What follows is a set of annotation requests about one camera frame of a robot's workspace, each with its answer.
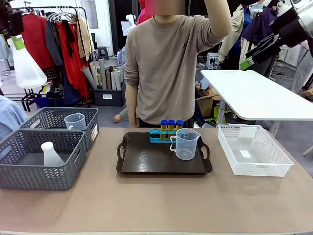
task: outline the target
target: gray storage bin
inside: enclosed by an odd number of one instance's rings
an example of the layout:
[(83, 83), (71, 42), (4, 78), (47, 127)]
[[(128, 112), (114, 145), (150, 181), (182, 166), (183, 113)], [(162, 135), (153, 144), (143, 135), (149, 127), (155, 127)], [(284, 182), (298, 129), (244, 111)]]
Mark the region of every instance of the gray storage bin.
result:
[(98, 109), (96, 108), (42, 108), (37, 114), (21, 125), (21, 129), (66, 129), (64, 118), (68, 115), (82, 113), (86, 121), (86, 150), (89, 151), (98, 135)]
[[(83, 131), (20, 129), (0, 143), (0, 188), (25, 190), (70, 189), (85, 160)], [(41, 144), (53, 142), (65, 162), (44, 166)]]
[(100, 106), (123, 106), (125, 104), (126, 84), (123, 84), (121, 90), (94, 90), (94, 103)]

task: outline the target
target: blue test tube rack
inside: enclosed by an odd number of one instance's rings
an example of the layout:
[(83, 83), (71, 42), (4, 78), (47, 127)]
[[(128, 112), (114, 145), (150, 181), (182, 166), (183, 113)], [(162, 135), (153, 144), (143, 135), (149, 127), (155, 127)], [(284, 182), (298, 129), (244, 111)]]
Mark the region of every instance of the blue test tube rack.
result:
[[(166, 135), (163, 141), (160, 139), (161, 134)], [(174, 130), (174, 132), (161, 132), (161, 129), (150, 130), (150, 143), (171, 143), (171, 141), (168, 140), (168, 135), (176, 135), (176, 130)]]

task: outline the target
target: purple garment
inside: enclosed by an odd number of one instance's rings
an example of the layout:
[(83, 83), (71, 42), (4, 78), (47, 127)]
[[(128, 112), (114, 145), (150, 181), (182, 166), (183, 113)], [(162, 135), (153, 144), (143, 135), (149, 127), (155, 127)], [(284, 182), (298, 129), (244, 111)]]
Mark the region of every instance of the purple garment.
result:
[(277, 18), (277, 14), (277, 11), (273, 8), (263, 7), (261, 17), (255, 17), (252, 23), (243, 31), (241, 37), (255, 45), (259, 44), (260, 41), (273, 33), (269, 24)]

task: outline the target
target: wooden tabletop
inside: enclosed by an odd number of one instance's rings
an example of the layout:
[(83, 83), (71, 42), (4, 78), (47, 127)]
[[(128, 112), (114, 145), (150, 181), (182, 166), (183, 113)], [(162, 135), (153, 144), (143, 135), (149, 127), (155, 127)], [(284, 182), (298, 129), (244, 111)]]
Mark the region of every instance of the wooden tabletop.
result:
[(213, 172), (125, 176), (117, 146), (127, 132), (101, 128), (69, 191), (0, 190), (0, 233), (297, 233), (313, 231), (313, 179), (294, 162), (284, 178), (235, 176), (217, 129), (197, 129)]

